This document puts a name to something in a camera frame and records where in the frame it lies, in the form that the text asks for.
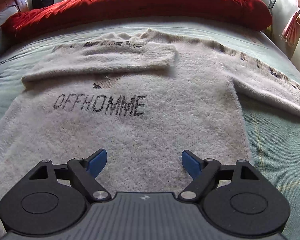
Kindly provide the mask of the white fuzzy knit sweater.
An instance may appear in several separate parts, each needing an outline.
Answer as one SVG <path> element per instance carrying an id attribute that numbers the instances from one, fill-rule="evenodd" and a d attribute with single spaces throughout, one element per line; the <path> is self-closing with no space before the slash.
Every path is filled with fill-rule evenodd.
<path id="1" fill-rule="evenodd" d="M 0 200 L 39 161 L 99 148 L 110 192 L 180 192 L 184 149 L 226 163 L 251 158 L 238 93 L 300 116 L 298 83 L 213 40 L 148 29 L 9 51 L 0 58 Z"/>

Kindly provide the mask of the green plaid bed sheet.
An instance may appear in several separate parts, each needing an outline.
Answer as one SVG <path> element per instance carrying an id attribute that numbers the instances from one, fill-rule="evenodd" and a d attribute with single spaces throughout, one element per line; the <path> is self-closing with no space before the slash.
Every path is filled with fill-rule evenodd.
<path id="1" fill-rule="evenodd" d="M 0 58 L 9 51 L 45 37 L 72 34 L 99 37 L 108 33 L 135 35 L 148 29 L 217 41 L 259 59 L 300 85 L 298 70 L 263 33 L 233 24 L 191 17 L 144 17 L 78 25 L 15 45 Z M 289 239 L 300 239 L 300 116 L 242 93 L 238 93 L 238 100 L 251 152 L 251 158 L 245 160 L 252 163 L 288 199 L 292 212 L 284 233 Z M 7 109 L 6 104 L 0 105 L 0 118 Z M 201 158 L 216 159 L 208 154 Z"/>

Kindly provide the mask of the orange tasselled curtain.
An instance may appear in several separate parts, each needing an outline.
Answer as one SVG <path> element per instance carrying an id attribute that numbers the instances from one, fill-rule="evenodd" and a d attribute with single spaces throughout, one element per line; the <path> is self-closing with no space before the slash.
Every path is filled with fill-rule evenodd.
<path id="1" fill-rule="evenodd" d="M 297 44 L 300 36 L 300 0 L 297 0 L 298 9 L 289 19 L 287 25 L 282 31 L 281 38 L 290 46 Z"/>

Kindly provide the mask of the red duvet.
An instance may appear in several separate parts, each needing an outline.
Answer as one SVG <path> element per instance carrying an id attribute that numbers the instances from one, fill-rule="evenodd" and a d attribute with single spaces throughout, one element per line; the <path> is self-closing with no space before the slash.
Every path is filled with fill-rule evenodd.
<path id="1" fill-rule="evenodd" d="M 273 21 L 261 0 L 63 0 L 13 14 L 1 29 L 12 42 L 20 43 L 81 24 L 152 16 L 207 18 L 255 31 L 266 29 Z"/>

